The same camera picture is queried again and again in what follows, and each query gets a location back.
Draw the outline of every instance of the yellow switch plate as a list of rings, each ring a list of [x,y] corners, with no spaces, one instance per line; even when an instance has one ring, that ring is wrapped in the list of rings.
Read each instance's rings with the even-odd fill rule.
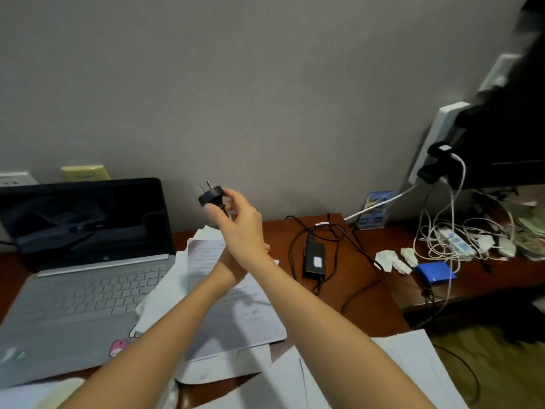
[[[106,181],[111,179],[104,165],[62,166],[66,182]]]

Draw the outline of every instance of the person's left hand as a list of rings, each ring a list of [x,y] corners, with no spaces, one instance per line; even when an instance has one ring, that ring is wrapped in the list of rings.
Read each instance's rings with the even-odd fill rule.
[[[269,252],[269,244],[264,245],[266,253]],[[223,250],[220,259],[217,261],[214,269],[210,272],[209,278],[213,279],[219,286],[221,295],[235,287],[239,282],[244,280],[248,272],[242,268],[237,260],[231,255],[227,247]]]

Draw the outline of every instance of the hand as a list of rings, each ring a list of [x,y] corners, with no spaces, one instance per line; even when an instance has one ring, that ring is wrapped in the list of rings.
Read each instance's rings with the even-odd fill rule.
[[[223,191],[231,199],[226,203],[226,210],[237,213],[235,220],[213,204],[206,204],[204,210],[220,227],[229,252],[243,268],[249,269],[269,257],[263,250],[261,214],[239,192],[228,188]]]
[[[264,244],[264,251],[267,253],[270,249],[268,244]],[[248,272],[233,258],[227,247],[221,253],[214,269],[210,272],[209,278],[215,282],[219,296],[235,287],[244,280]]]

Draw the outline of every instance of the forearm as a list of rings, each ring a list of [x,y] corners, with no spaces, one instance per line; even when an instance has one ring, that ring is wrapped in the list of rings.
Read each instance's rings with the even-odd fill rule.
[[[137,341],[93,374],[61,408],[153,408],[201,320],[223,294],[217,281],[205,279]]]
[[[433,408],[365,333],[282,269],[260,261],[249,272],[267,294],[333,408]]]

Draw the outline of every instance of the person's right hand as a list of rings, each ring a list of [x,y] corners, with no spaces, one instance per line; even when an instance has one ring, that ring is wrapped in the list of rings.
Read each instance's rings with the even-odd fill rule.
[[[252,266],[268,257],[263,249],[263,227],[261,214],[240,194],[232,189],[223,188],[231,200],[226,203],[227,211],[235,211],[235,220],[213,204],[206,204],[204,210],[208,217],[220,227],[225,243],[231,255],[239,264],[249,270]]]

